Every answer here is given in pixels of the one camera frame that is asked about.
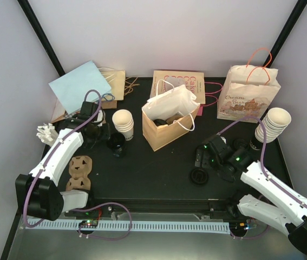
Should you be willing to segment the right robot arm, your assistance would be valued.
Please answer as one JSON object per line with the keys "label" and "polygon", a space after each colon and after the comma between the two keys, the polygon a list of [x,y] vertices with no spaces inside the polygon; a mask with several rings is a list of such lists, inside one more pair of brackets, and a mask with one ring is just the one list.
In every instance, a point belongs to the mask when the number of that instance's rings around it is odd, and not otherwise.
{"label": "right robot arm", "polygon": [[195,166],[230,183],[239,179],[257,190],[268,199],[267,203],[247,194],[228,202],[227,214],[232,218],[255,218],[275,228],[307,255],[307,198],[266,169],[249,148],[240,145],[235,149],[223,137],[214,135],[197,147]]}

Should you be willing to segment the kraft bag with white handles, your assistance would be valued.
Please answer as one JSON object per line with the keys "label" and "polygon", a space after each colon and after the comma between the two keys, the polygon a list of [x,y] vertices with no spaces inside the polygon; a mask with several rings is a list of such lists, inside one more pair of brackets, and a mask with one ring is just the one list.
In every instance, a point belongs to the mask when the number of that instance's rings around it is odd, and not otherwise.
{"label": "kraft bag with white handles", "polygon": [[158,82],[164,82],[171,89],[155,93],[141,108],[143,136],[154,151],[194,131],[200,108],[197,97],[184,84],[176,87],[166,80]]}

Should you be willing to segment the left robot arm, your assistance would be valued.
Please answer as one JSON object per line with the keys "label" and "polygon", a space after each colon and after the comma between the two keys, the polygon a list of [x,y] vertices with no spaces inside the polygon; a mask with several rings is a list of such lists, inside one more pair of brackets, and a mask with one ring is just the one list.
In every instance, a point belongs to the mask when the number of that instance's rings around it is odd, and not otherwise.
{"label": "left robot arm", "polygon": [[42,161],[27,175],[20,174],[15,180],[18,208],[27,221],[28,216],[55,221],[63,212],[78,210],[91,216],[96,202],[89,197],[85,187],[70,191],[58,190],[59,179],[70,162],[71,156],[84,142],[84,128],[95,126],[101,105],[83,101],[80,112],[69,120],[71,128],[60,130],[58,137]]}

